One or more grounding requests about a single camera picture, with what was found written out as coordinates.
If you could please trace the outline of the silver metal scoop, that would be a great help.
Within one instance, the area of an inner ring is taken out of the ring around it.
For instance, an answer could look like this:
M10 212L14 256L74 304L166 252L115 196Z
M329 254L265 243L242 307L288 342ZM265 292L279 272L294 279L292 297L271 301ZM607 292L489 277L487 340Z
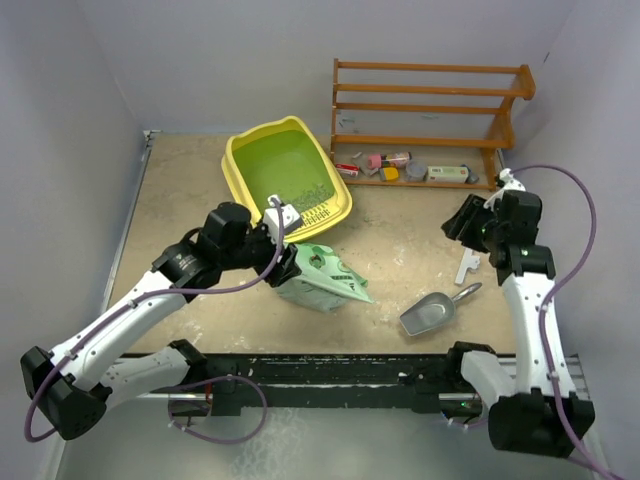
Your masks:
M455 318L456 305L482 288L471 284L454 296L433 292L400 315L400 323L409 336L417 336L447 325Z

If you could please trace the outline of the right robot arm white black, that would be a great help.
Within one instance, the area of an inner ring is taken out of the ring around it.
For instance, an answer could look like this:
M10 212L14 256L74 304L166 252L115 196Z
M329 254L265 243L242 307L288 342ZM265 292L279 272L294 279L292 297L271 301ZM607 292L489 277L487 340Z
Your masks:
M553 255L536 242L541 214L537 195L503 189L490 199L469 195L443 223L447 238L488 254L516 338L513 374L489 346L458 342L444 376L452 389L473 387L480 395L495 449L566 459L592 426L595 410L578 396L563 352Z

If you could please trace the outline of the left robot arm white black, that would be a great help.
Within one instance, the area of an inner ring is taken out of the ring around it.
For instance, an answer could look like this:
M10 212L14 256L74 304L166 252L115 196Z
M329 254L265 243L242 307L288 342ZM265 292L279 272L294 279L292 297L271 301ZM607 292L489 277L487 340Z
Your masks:
M132 360L122 356L152 327L199 296L231 294L238 287L219 287L226 271L252 269L252 287L277 287L293 278L297 250L286 235L301 227L301 215L276 195L258 223L250 211L224 202L204 224L187 231L152 262L137 284L89 326L46 350L37 346L20 359L31 403L24 421L27 442L47 433L32 431L35 413L51 431L72 440L92 429L105 413L142 394L157 390L194 392L209 384L206 357L187 340Z

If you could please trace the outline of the green cat litter bag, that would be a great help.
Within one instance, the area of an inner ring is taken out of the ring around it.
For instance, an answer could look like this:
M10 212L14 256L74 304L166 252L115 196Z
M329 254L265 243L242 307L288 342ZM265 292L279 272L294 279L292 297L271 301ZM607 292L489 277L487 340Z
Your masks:
M313 243L296 245L294 266L299 270L275 288L280 298L298 306L330 313L348 301L373 304L368 281L344 263L330 247Z

